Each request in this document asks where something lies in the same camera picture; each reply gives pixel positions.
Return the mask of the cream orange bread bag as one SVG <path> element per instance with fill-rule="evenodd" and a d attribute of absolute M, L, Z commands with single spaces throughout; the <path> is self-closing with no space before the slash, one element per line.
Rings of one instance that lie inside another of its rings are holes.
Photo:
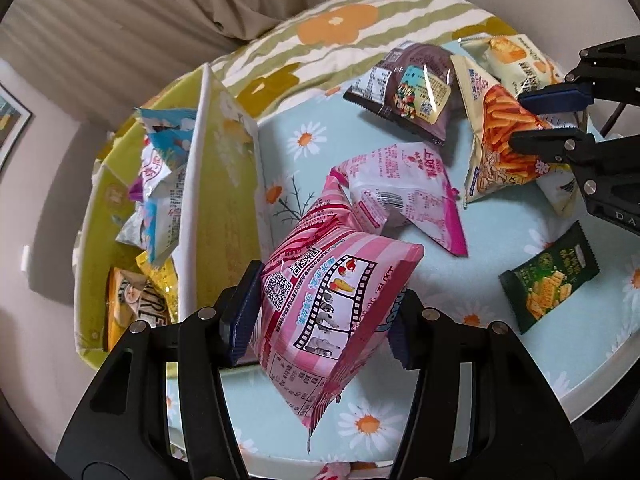
<path fill-rule="evenodd" d="M 471 36 L 459 40 L 474 58 L 516 98 L 563 82 L 555 64 L 526 35 Z"/>

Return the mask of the orange fries snack bag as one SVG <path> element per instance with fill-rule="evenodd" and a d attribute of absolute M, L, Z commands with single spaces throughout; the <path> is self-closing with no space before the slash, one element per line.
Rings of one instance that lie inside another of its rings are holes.
<path fill-rule="evenodd" d="M 536 182 L 558 216 L 574 214 L 577 188 L 570 167 L 510 147 L 515 133 L 550 129 L 550 122 L 522 107 L 472 58 L 454 54 L 451 62 L 473 133 L 463 203 L 469 205 L 509 186 Z"/>

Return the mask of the dark green cracker bag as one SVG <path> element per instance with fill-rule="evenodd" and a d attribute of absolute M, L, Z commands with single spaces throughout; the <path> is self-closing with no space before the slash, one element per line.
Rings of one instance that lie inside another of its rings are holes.
<path fill-rule="evenodd" d="M 578 221 L 542 252 L 499 276 L 506 298 L 525 334 L 600 272 Z"/>

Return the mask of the brown chocolate candy bag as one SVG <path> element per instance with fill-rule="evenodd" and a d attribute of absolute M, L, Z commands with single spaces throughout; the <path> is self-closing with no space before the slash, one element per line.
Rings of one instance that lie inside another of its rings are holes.
<path fill-rule="evenodd" d="M 435 145 L 446 141 L 456 74 L 451 52 L 405 41 L 355 79 L 343 98 Z"/>

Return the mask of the pink white snack bag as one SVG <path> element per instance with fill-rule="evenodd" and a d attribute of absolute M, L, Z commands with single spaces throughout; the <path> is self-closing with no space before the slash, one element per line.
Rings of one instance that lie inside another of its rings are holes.
<path fill-rule="evenodd" d="M 348 189 L 363 229 L 380 234 L 411 223 L 455 256 L 468 254 L 442 156 L 426 142 L 395 143 L 355 156 L 331 169 Z"/>

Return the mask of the pink striped snack bag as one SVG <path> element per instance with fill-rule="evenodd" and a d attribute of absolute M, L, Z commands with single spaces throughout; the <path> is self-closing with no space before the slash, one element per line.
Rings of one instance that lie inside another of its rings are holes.
<path fill-rule="evenodd" d="M 334 177 L 270 256 L 253 350 L 308 430 L 382 344 L 423 256 L 363 229 Z"/>

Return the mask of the yellow orange chip bag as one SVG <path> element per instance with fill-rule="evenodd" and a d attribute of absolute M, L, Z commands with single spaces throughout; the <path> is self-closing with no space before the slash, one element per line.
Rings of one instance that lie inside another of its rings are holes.
<path fill-rule="evenodd" d="M 171 322 L 165 298 L 145 275 L 111 267 L 106 281 L 104 350 L 110 352 L 131 323 L 151 327 Z"/>

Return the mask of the blue white snack bag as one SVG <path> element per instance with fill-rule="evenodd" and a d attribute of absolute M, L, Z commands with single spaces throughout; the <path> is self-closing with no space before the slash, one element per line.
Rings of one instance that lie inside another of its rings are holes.
<path fill-rule="evenodd" d="M 178 246 L 182 196 L 195 127 L 194 108 L 140 108 L 144 128 L 134 213 L 116 236 L 119 243 L 148 253 L 161 266 Z"/>

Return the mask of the yellow-green cardboard box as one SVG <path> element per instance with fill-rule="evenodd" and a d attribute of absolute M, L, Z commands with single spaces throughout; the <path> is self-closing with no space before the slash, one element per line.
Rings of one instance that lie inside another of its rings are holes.
<path fill-rule="evenodd" d="M 178 241 L 178 315 L 215 303 L 253 260 L 271 250 L 258 130 L 233 96 L 203 64 L 177 79 L 153 107 L 187 107 L 195 119 L 194 152 L 186 165 Z M 77 242 L 74 332 L 78 356 L 96 370 L 104 362 L 106 283 L 113 266 L 132 270 L 137 248 L 116 235 L 134 212 L 127 191 L 141 167 L 144 128 L 134 122 L 94 175 Z"/>

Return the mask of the green striped floral blanket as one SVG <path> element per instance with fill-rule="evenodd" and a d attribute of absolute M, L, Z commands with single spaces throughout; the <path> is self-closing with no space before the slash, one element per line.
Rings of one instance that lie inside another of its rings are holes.
<path fill-rule="evenodd" d="M 310 98 L 327 98 L 406 41 L 442 46 L 514 32 L 466 0 L 328 0 L 217 58 L 212 67 L 244 110 L 262 119 Z"/>

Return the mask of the beige curtain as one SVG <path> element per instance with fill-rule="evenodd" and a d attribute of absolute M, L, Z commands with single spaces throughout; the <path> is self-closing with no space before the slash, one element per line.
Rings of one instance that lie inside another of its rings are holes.
<path fill-rule="evenodd" d="M 82 122 L 115 128 L 173 79 L 326 0 L 13 0 L 1 56 Z"/>

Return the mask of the framed wall picture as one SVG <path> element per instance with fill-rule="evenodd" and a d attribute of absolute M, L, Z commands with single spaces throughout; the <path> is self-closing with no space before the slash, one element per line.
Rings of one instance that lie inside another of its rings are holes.
<path fill-rule="evenodd" d="M 0 94 L 0 169 L 3 169 L 32 118 L 32 112 L 3 86 L 0 86 Z"/>

